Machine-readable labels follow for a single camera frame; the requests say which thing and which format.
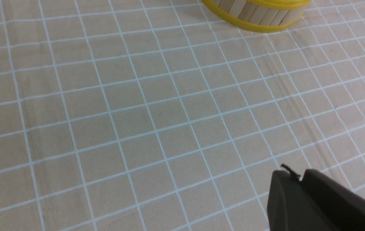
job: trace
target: beige fabric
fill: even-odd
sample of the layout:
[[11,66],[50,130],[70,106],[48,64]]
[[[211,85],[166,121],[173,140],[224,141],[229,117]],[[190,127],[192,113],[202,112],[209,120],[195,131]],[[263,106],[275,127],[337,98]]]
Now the beige fabric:
[[0,1],[0,231],[263,231],[281,163],[365,198],[365,0]]

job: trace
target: wooden popsicle stick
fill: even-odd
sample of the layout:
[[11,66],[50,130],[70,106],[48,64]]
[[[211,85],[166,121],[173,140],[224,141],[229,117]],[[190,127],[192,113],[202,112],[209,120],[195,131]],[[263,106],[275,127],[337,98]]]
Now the wooden popsicle stick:
[[278,11],[279,9],[269,8],[265,16],[263,17],[262,21],[260,22],[260,25],[269,25],[272,22],[273,18],[275,18]]
[[242,12],[239,14],[238,19],[248,22],[251,19],[257,7],[258,5],[247,1],[247,3],[245,3],[244,8],[242,9]]
[[238,18],[247,2],[247,0],[235,0],[228,13],[235,18]]
[[234,0],[221,0],[219,8],[228,13],[229,9],[231,9],[232,3],[234,3]]
[[213,3],[215,3],[217,6],[221,3],[221,0],[212,0]]
[[292,22],[293,20],[295,20],[296,18],[298,18],[301,13],[305,10],[305,7],[299,8],[299,9],[293,9],[290,10],[284,17],[284,19],[282,19],[282,22],[279,23],[279,25],[285,25],[288,24],[290,22]]
[[287,10],[287,9],[279,10],[269,25],[279,26],[279,23],[281,23],[282,19],[284,19],[285,15],[288,13],[288,11],[289,10]]
[[252,15],[251,19],[249,20],[250,23],[259,24],[263,17],[265,16],[266,12],[268,12],[269,8],[264,6],[258,6],[255,10],[254,14]]

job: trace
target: popsicle stick container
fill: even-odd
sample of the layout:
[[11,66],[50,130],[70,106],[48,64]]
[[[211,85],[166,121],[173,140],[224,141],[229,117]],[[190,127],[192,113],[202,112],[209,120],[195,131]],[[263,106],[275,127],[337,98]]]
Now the popsicle stick container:
[[202,0],[221,19],[244,30],[269,33],[294,24],[311,0]]

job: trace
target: black object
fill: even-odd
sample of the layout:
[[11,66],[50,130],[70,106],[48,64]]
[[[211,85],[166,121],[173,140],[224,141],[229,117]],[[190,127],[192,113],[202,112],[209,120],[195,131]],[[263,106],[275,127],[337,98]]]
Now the black object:
[[314,169],[273,171],[270,231],[365,231],[365,200]]

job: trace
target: yellow rim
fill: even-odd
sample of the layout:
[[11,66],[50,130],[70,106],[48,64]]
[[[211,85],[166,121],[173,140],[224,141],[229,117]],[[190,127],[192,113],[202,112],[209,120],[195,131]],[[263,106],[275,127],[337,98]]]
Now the yellow rim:
[[250,3],[273,9],[298,9],[311,0],[247,0]]
[[204,5],[210,11],[212,11],[216,16],[220,17],[222,20],[224,20],[234,26],[237,26],[241,29],[250,30],[250,31],[259,32],[259,33],[272,33],[272,32],[284,30],[284,29],[290,27],[292,24],[294,24],[303,14],[303,13],[301,13],[301,15],[297,19],[295,19],[292,22],[287,23],[285,25],[279,25],[279,26],[257,25],[257,24],[245,22],[245,21],[242,21],[241,19],[235,18],[234,16],[228,14],[227,12],[225,12],[221,8],[219,8],[219,6],[217,6],[215,3],[213,3],[212,0],[202,0],[202,1],[203,1]]

